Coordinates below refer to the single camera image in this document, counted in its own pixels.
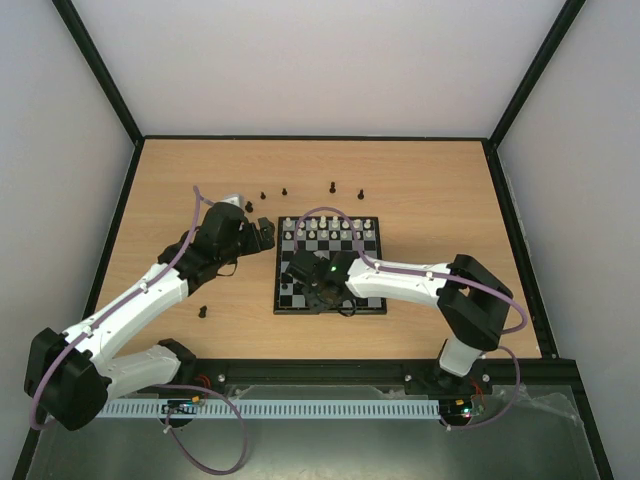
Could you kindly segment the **black folding chess board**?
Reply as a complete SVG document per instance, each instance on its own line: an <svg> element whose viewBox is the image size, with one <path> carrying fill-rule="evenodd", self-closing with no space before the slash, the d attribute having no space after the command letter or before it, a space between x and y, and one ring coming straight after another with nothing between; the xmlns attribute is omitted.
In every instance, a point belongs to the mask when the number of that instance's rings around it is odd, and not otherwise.
<svg viewBox="0 0 640 480"><path fill-rule="evenodd" d="M340 229L333 230L331 221L337 216L340 221ZM355 290L346 285L348 280L348 271L355 266L355 262L361 257L366 257L370 261L377 261L382 258L381 252L381 235L379 231L379 221L376 217L350 217L346 218L341 215L334 215L327 218L328 232L327 239L319 237L320 218L322 216L308 215L304 217L306 220L306 228L299 228L299 222L302 217L291 217L294 225L292 227L285 226L287 217L280 217L277 223L277 255L276 255L276 277L275 277L275 293L273 313L278 315L316 315L321 313L311 313L306 306L305 298L302 294L303 286L320 285L322 288L335 286L342 291L344 299L342 308L338 311L328 311L323 313L339 314L343 317L353 317L355 315L384 315L387 313L386 299L374 294L357 294ZM318 227L313 231L316 232L315 239L308 239L308 233L311 231L309 222L312 218L316 218ZM361 220L361 228L354 228L354 220ZM371 240L365 238L364 222L371 219L373 222L374 237ZM343 229L342 222L347 220L350 229ZM297 230L302 229L305 232L303 239L297 238ZM292 233L292 239L286 240L284 234L286 231ZM337 240L331 240L331 232L338 233ZM350 238L343 240L341 238L342 231L349 231ZM361 240L354 239L353 235L356 231L361 232ZM281 290L282 284L288 284L288 291Z"/></svg>

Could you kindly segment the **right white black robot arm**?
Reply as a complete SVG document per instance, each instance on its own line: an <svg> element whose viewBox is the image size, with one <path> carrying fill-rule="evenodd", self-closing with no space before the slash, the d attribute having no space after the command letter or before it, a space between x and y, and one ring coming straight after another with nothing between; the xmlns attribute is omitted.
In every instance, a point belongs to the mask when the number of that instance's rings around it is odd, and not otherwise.
<svg viewBox="0 0 640 480"><path fill-rule="evenodd" d="M473 364L498 349L512 293L479 262L458 255L449 264L383 261L356 252L327 259L308 251L291 257L285 273L301 284L309 308L320 313L373 297L438 310L451 335L438 354L436 379L445 390L460 390Z"/></svg>

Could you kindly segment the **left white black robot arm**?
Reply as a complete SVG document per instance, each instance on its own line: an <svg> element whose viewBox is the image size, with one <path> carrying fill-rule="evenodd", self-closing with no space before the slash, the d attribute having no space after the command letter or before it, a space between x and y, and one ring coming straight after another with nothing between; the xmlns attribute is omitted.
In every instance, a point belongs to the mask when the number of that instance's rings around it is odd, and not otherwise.
<svg viewBox="0 0 640 480"><path fill-rule="evenodd" d="M215 279L239 258L270 250L275 226L252 222L242 196L218 202L202 196L189 229L169 245L131 287L101 310L60 333L42 330L31 342L24 390L31 398L29 423L43 430L38 413L70 431L93 420L104 406L136 391L166 385L191 371L192 353L173 340L119 356L122 347L156 317Z"/></svg>

